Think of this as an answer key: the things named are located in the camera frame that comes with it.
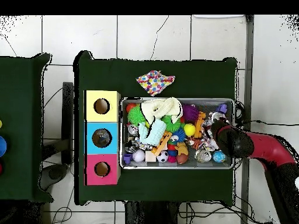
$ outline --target green table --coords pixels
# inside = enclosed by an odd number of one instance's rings
[[[117,185],[84,185],[84,90],[115,90],[122,97],[149,97],[136,77],[151,70],[175,75],[159,97],[235,99],[237,61],[130,61],[92,59],[81,51],[75,72],[75,203],[86,201],[199,201],[223,200],[232,205],[233,170],[122,170]]]
[[[0,158],[0,200],[53,201],[39,189],[42,144],[41,89],[50,54],[0,57],[0,136],[8,148]]]

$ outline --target soccer ball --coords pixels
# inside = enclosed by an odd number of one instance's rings
[[[168,153],[165,150],[162,150],[161,153],[157,156],[159,162],[166,162],[168,160]]]

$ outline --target red ball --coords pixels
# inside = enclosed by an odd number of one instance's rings
[[[135,106],[136,106],[135,103],[129,103],[129,104],[127,105],[127,107],[126,107],[126,111],[127,111],[127,113],[128,113],[133,107],[135,107]]]

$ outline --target colorful cloth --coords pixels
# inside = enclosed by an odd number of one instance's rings
[[[151,96],[161,93],[175,80],[175,76],[165,76],[160,72],[161,71],[150,71],[146,75],[136,78],[141,87],[143,87]]]

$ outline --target colorful toy pile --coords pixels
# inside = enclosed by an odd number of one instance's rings
[[[226,160],[210,130],[214,120],[226,119],[225,104],[218,106],[208,117],[197,106],[181,105],[174,97],[129,103],[126,111],[128,142],[123,159],[127,165],[132,160],[182,165],[189,159],[188,146],[196,150],[194,158],[198,162],[212,159],[222,163]]]

